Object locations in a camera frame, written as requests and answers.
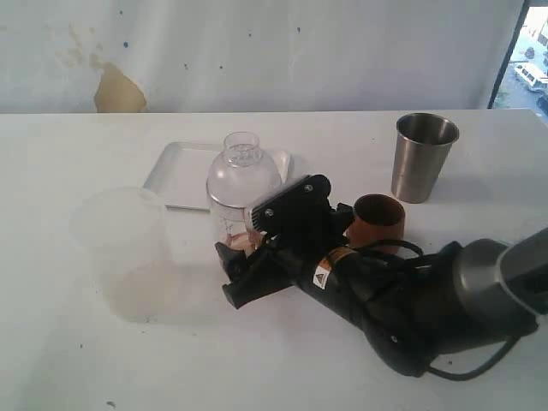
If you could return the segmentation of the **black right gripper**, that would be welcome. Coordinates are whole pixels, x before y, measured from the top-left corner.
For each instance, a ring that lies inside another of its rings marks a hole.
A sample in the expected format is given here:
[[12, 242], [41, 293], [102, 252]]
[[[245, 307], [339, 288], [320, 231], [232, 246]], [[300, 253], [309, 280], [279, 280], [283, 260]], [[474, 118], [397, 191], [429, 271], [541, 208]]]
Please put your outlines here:
[[[336, 267], [336, 250], [344, 250], [348, 240], [344, 231], [354, 221], [349, 205], [340, 204], [332, 209], [335, 234], [330, 238], [306, 241], [290, 247], [282, 247], [278, 241], [266, 235], [259, 248], [250, 255], [235, 250], [222, 242], [215, 243], [223, 271], [232, 283], [222, 287], [223, 293], [234, 308], [275, 294], [290, 286], [297, 286], [310, 295], [316, 295], [319, 287], [313, 284], [316, 269], [322, 264], [327, 271], [334, 271], [334, 290], [344, 295], [352, 292], [350, 270]], [[247, 279], [241, 278], [247, 270]]]

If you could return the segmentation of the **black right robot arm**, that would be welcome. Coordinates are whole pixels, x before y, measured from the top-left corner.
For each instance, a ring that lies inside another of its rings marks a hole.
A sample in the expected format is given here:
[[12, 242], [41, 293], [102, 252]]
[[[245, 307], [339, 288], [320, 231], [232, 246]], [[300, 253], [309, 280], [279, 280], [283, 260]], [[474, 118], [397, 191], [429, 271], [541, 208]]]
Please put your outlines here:
[[348, 205], [314, 206], [274, 217], [251, 254], [217, 244], [229, 278], [223, 292], [243, 307], [294, 286], [361, 329], [380, 359], [410, 377], [452, 381], [494, 367], [547, 314], [547, 233], [507, 246], [480, 239], [408, 259], [383, 242], [351, 248]]

